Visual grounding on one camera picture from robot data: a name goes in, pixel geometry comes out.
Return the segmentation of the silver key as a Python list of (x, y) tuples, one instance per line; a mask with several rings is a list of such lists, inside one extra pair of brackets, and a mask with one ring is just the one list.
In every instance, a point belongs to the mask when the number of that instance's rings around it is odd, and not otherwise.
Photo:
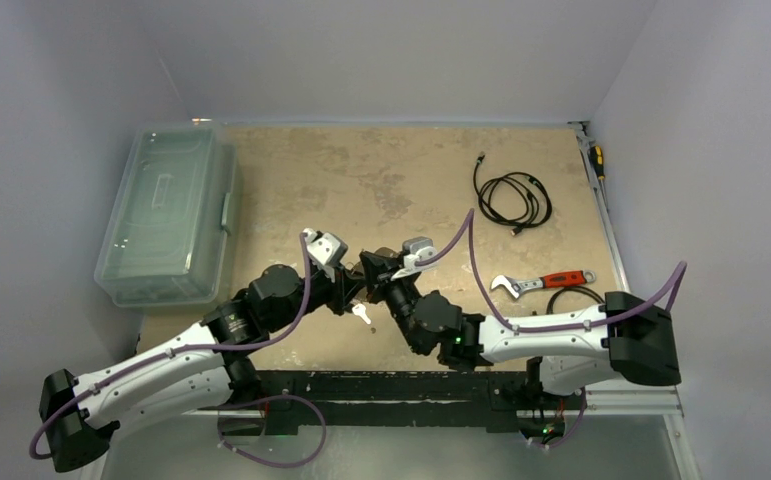
[(366, 325), (372, 324), (372, 320), (367, 314), (367, 308), (363, 303), (355, 303), (351, 307), (351, 313), (361, 319)]

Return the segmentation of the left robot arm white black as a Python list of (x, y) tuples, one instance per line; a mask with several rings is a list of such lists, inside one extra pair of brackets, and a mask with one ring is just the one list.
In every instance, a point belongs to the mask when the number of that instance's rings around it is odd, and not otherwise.
[(287, 337), (320, 307), (342, 315), (365, 289), (362, 273), (314, 261), (297, 271), (272, 265), (170, 340), (116, 365), (75, 375), (49, 374), (29, 455), (58, 473), (80, 469), (110, 448), (112, 438), (142, 421), (221, 406), (245, 409), (259, 395), (251, 353)]

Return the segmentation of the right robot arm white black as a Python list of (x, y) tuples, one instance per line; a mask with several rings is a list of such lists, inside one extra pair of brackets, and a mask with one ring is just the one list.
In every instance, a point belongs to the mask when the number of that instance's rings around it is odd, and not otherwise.
[(684, 262), (648, 300), (611, 291), (581, 310), (504, 319), (467, 313), (437, 290), (420, 293), (416, 274), (402, 274), (391, 250), (361, 252), (360, 267), (369, 302), (387, 305), (413, 353), (435, 353), (459, 371), (532, 359), (538, 370), (525, 376), (522, 392), (534, 406), (615, 378), (654, 387), (681, 382), (671, 308)]

